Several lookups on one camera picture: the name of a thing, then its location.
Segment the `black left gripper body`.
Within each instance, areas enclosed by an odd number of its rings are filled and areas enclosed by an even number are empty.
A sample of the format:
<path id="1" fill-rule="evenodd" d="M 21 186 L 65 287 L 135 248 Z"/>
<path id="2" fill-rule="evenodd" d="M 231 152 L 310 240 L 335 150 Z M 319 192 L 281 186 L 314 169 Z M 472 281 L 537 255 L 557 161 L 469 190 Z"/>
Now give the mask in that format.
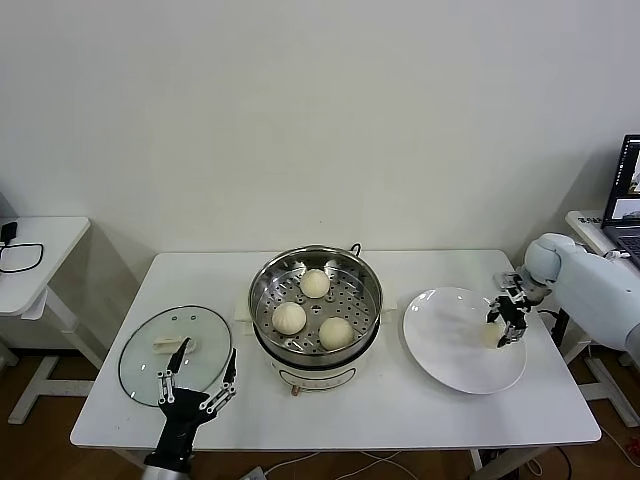
<path id="1" fill-rule="evenodd" d="M 165 424 L 155 449 L 146 456 L 145 465 L 161 469 L 190 469 L 193 442 L 200 425 L 213 417 L 200 405 L 209 396 L 204 392 L 176 387 L 174 401 L 160 406 Z"/>

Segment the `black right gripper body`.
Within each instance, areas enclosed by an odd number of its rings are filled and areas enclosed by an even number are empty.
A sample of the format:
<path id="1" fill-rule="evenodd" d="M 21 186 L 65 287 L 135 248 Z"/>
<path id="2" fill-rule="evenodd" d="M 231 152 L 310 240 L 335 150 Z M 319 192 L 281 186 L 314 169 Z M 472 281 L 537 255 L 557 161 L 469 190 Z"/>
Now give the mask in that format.
<path id="1" fill-rule="evenodd" d="M 499 318 L 504 322 L 525 321 L 525 315 L 531 311 L 531 303 L 525 297 L 513 299 L 507 295 L 498 296 L 496 299 L 501 303 L 501 316 Z"/>

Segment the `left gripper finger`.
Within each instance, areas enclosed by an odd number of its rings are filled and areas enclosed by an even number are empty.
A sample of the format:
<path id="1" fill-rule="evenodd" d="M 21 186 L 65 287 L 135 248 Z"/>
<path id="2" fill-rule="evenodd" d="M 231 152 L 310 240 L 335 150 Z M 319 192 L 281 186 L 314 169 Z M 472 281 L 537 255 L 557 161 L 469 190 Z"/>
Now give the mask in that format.
<path id="1" fill-rule="evenodd" d="M 236 395 L 235 378 L 237 350 L 233 348 L 227 363 L 222 383 L 217 393 L 211 394 L 201 403 L 201 410 L 209 416 L 216 416 L 219 411 Z"/>
<path id="2" fill-rule="evenodd" d="M 166 403 L 172 404 L 175 402 L 175 377 L 180 370 L 190 341 L 190 337 L 185 338 L 178 349 L 171 355 L 166 369 L 157 372 L 159 405 L 164 405 Z"/>

